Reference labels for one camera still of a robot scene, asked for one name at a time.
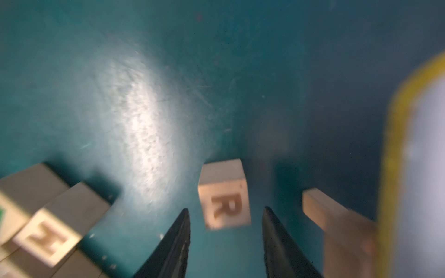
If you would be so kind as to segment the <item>wooden block letter R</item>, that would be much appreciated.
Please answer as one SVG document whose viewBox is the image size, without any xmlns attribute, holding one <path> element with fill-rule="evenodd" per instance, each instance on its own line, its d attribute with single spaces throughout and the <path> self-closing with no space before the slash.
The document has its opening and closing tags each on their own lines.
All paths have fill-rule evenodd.
<svg viewBox="0 0 445 278">
<path fill-rule="evenodd" d="M 204 164 L 198 194 L 208 230 L 251 224 L 248 183 L 240 159 Z"/>
</svg>

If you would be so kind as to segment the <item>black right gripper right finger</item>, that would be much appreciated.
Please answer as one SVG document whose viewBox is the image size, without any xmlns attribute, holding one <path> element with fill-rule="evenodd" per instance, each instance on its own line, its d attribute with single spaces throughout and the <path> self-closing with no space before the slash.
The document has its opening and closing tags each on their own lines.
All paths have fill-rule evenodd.
<svg viewBox="0 0 445 278">
<path fill-rule="evenodd" d="M 264 262 L 269 278 L 321 278 L 270 207 L 262 217 Z"/>
</svg>

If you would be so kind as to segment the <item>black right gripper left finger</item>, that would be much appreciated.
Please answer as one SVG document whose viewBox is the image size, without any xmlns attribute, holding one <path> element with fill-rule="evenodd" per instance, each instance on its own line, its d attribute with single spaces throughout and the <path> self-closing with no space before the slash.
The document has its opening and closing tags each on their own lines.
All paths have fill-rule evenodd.
<svg viewBox="0 0 445 278">
<path fill-rule="evenodd" d="M 190 236 L 190 213 L 185 208 L 134 277 L 185 278 Z"/>
</svg>

